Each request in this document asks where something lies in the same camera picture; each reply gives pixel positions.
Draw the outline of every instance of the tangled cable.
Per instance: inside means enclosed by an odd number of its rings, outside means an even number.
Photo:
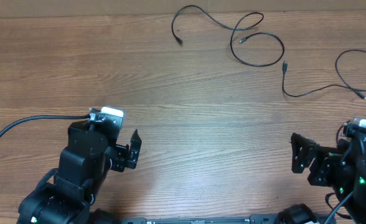
[[[264,34],[264,35],[270,35],[272,37],[274,37],[275,39],[278,40],[278,42],[280,43],[281,45],[281,48],[283,49],[283,52],[281,53],[280,57],[275,61],[275,62],[272,62],[272,63],[267,63],[267,64],[262,64],[262,65],[255,65],[255,64],[252,64],[252,63],[248,63],[248,62],[245,62],[243,60],[241,60],[240,58],[237,57],[237,55],[234,53],[234,50],[233,50],[233,36],[234,36],[234,33],[236,30],[250,30],[252,28],[254,28],[254,26],[258,25],[264,18],[264,15],[260,12],[251,12],[251,13],[248,13],[247,15],[243,16],[238,22],[237,22],[237,25],[232,28],[232,27],[229,27],[229,26],[226,26],[225,24],[222,24],[221,22],[217,21],[216,19],[214,19],[210,14],[207,13],[207,11],[203,10],[201,7],[199,6],[195,6],[195,5],[189,5],[189,6],[184,6],[183,8],[181,8],[176,14],[175,16],[173,17],[173,20],[172,20],[172,34],[173,36],[175,37],[176,41],[178,41],[179,44],[183,44],[183,40],[178,38],[176,35],[175,35],[175,32],[173,30],[173,24],[175,23],[175,20],[176,20],[176,17],[180,14],[181,11],[183,11],[184,9],[188,8],[188,7],[196,7],[197,9],[200,9],[205,15],[207,15],[211,20],[213,20],[214,22],[216,22],[217,24],[221,25],[222,27],[226,28],[226,29],[229,29],[229,30],[232,30],[232,37],[230,38],[230,49],[232,51],[232,54],[234,55],[234,57],[240,61],[241,63],[245,64],[245,65],[249,65],[249,66],[254,66],[254,67],[266,67],[266,66],[270,66],[270,65],[274,65],[275,63],[277,63],[278,61],[280,61],[280,59],[283,57],[284,55],[284,51],[285,51],[285,48],[284,48],[284,44],[283,44],[283,41],[281,41],[281,39],[275,35],[275,34],[272,34],[272,33],[269,33],[269,32],[257,32],[255,34],[251,34],[249,36],[246,36],[244,38],[242,38],[239,43],[242,44],[244,43],[246,40],[248,40],[250,37],[253,37],[255,35],[260,35],[260,34]],[[250,15],[261,15],[262,18],[255,24],[253,24],[252,26],[249,26],[249,27],[244,27],[244,28],[237,28],[238,25],[241,23],[241,21],[243,19],[245,19],[247,16],[250,16]]]

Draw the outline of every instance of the wood grain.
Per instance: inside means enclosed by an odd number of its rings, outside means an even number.
[[[234,25],[242,14],[216,14]],[[85,114],[88,107],[126,110],[118,142],[135,128],[143,149],[135,170],[110,173],[93,208],[119,217],[230,217],[275,213],[306,203],[327,213],[308,171],[293,174],[292,132],[333,146],[346,120],[366,118],[366,100],[330,88],[302,98],[281,92],[282,64],[238,63],[231,32],[204,15],[0,19],[0,130],[36,114]],[[251,24],[255,17],[243,21]],[[286,89],[304,93],[341,84],[334,68],[347,49],[366,49],[366,11],[268,12],[255,30],[239,32],[244,60],[267,63],[281,47]],[[366,55],[349,53],[339,68],[366,88]],[[21,200],[51,168],[67,143],[69,121],[33,121],[0,140],[0,223],[15,223]]]
[[[0,0],[0,18],[175,14],[190,4],[211,13],[366,10],[366,0]]]

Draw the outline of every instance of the black cable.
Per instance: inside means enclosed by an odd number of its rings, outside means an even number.
[[[280,61],[280,59],[283,57],[284,52],[285,52],[285,47],[284,47],[283,41],[281,41],[281,39],[280,39],[277,35],[272,34],[272,33],[269,33],[269,32],[257,32],[257,33],[255,33],[255,34],[251,34],[251,35],[249,35],[249,36],[246,36],[246,37],[242,38],[242,39],[239,41],[239,43],[240,43],[240,44],[242,44],[242,43],[244,43],[246,40],[248,40],[250,37],[253,37],[253,36],[255,36],[255,35],[260,35],[260,34],[270,35],[270,36],[274,37],[275,39],[277,39],[277,40],[278,40],[278,42],[279,42],[279,43],[280,43],[280,45],[281,45],[281,48],[283,49],[283,52],[281,53],[280,57],[279,57],[275,62],[267,63],[267,64],[263,64],[263,65],[255,65],[255,64],[248,63],[248,62],[244,62],[243,60],[239,59],[239,58],[237,57],[237,55],[234,53],[234,50],[233,50],[233,36],[234,36],[235,31],[236,31],[236,30],[249,30],[249,29],[254,28],[254,26],[258,25],[260,22],[262,22],[263,18],[265,18],[265,17],[264,17],[264,15],[263,15],[262,13],[260,13],[260,12],[251,12],[251,13],[248,13],[247,15],[243,16],[243,17],[242,17],[242,18],[237,22],[237,25],[236,25],[234,28],[232,28],[232,27],[226,26],[225,24],[222,24],[221,22],[219,22],[219,21],[217,21],[216,19],[214,19],[210,14],[208,14],[208,13],[207,13],[207,11],[203,10],[203,9],[202,9],[201,7],[199,7],[199,6],[195,6],[195,5],[184,6],[184,7],[183,7],[183,8],[181,8],[181,9],[180,9],[176,14],[175,14],[175,16],[173,17],[173,19],[172,19],[172,26],[171,26],[171,27],[172,27],[172,34],[173,34],[173,36],[175,37],[176,41],[178,41],[178,43],[179,43],[179,44],[181,44],[181,45],[182,45],[182,44],[183,44],[183,40],[182,40],[182,39],[180,39],[180,38],[178,38],[178,37],[175,35],[175,32],[174,32],[174,30],[173,30],[173,24],[175,23],[175,19],[176,19],[176,17],[180,14],[180,12],[181,12],[182,10],[184,10],[184,9],[188,8],[188,7],[196,7],[197,9],[200,9],[200,10],[201,10],[205,15],[207,15],[211,20],[213,20],[213,21],[214,21],[214,22],[216,22],[217,24],[221,25],[222,27],[224,27],[224,28],[226,28],[226,29],[229,29],[229,30],[232,30],[232,31],[233,31],[233,32],[232,32],[232,37],[230,38],[230,49],[231,49],[232,54],[234,55],[234,57],[235,57],[238,61],[240,61],[241,63],[243,63],[243,64],[245,64],[245,65],[253,66],[253,67],[266,67],[266,66],[274,65],[275,63],[277,63],[278,61]],[[246,18],[247,16],[250,16],[250,15],[255,15],[255,14],[257,14],[257,15],[261,15],[261,16],[262,16],[262,18],[261,18],[257,23],[255,23],[255,24],[253,24],[252,26],[249,26],[249,27],[237,28],[237,27],[238,27],[238,25],[241,23],[241,21],[242,21],[244,18]]]
[[[33,120],[37,120],[37,119],[87,119],[87,118],[89,118],[89,114],[85,115],[85,116],[40,115],[40,116],[31,116],[31,117],[28,117],[28,118],[22,118],[18,121],[15,121],[15,122],[9,124],[7,127],[5,127],[0,132],[0,138],[4,135],[4,133],[6,133],[8,130],[10,130],[14,126],[16,126],[18,124],[21,124],[23,122],[26,122],[26,121],[33,121]]]
[[[331,84],[331,85],[327,85],[325,87],[322,87],[322,88],[318,88],[316,90],[312,90],[312,91],[309,91],[307,93],[303,93],[303,94],[300,94],[300,95],[291,95],[289,93],[287,93],[284,89],[284,79],[285,79],[285,73],[287,72],[287,67],[288,67],[288,62],[285,60],[284,61],[284,64],[283,64],[283,92],[285,94],[287,94],[288,96],[291,96],[291,97],[301,97],[301,96],[306,96],[310,93],[313,93],[315,91],[319,91],[319,90],[323,90],[325,88],[329,88],[329,87],[332,87],[332,86],[338,86],[338,87],[342,87],[342,88],[346,88],[346,89],[350,89],[352,90],[354,93],[356,93],[356,95],[358,95],[361,99],[365,99],[366,100],[366,97],[365,95],[363,95],[361,92],[362,91],[366,91],[366,90],[361,90],[361,89],[356,89],[356,88],[353,88],[351,87],[345,80],[344,78],[342,78],[342,75],[340,74],[339,70],[338,70],[338,60],[340,59],[340,57],[347,53],[347,52],[363,52],[363,53],[366,53],[366,50],[361,50],[361,49],[351,49],[351,50],[346,50],[342,53],[340,53],[340,55],[337,57],[337,60],[335,61],[335,70],[337,71],[337,74],[339,76],[339,78],[345,83],[346,86],[342,86],[342,85],[338,85],[338,84]]]
[[[362,151],[362,155],[364,155],[364,153],[365,153],[365,148],[364,148],[364,143],[363,143],[363,141],[359,138],[359,135],[358,135],[358,134],[354,134],[354,135],[353,135],[353,138],[354,138],[354,139],[357,139],[357,141],[359,142],[360,150]]]
[[[337,136],[336,136],[336,140],[337,140],[337,144],[338,144],[338,139],[339,139],[339,132],[341,131],[341,129],[344,127],[344,124],[340,126],[340,128],[337,131]]]
[[[335,193],[329,193],[329,194],[326,194],[326,197],[325,197],[326,204],[331,208],[331,210],[334,209],[330,205],[330,197],[333,196],[333,195],[335,195]],[[345,219],[349,219],[349,220],[352,219],[352,217],[350,217],[350,215],[344,215],[344,214],[341,214],[339,212],[337,212],[337,215],[340,216],[341,218],[345,218]]]
[[[332,209],[332,211],[330,212],[330,214],[328,215],[327,219],[324,221],[324,224],[328,224],[328,222],[331,220],[331,218],[334,217],[335,213],[338,212],[338,209],[340,209],[340,207],[342,207],[346,201],[348,201],[349,198],[351,198],[351,196],[353,195],[353,192],[349,193],[348,195],[346,195],[346,197],[340,201],[335,207],[334,209]]]

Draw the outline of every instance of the cable connector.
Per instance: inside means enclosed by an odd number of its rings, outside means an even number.
[[[183,40],[182,40],[182,39],[180,39],[180,38],[178,38],[178,37],[175,37],[175,39],[176,39],[176,41],[178,41],[178,43],[179,43],[180,45],[182,45],[182,44],[183,44]]]
[[[244,43],[244,41],[246,41],[246,40],[248,40],[248,37],[244,37],[244,38],[242,38],[242,39],[239,41],[239,43],[240,43],[240,44],[242,44],[242,43]]]
[[[363,93],[361,93],[361,92],[359,92],[359,91],[357,91],[357,90],[353,90],[356,94],[357,94],[357,96],[359,96],[361,99],[363,99],[363,100],[366,100],[366,97],[365,97],[365,95],[363,94]]]
[[[284,63],[283,63],[283,74],[284,75],[287,72],[287,68],[288,68],[288,61],[287,60],[284,60]]]

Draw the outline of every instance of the green led light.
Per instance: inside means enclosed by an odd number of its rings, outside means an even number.
[[[361,184],[365,184],[365,180],[363,179],[363,177],[360,177],[359,182],[360,182]]]
[[[36,217],[31,218],[31,223],[37,223],[37,222],[38,222],[38,219],[36,219]]]

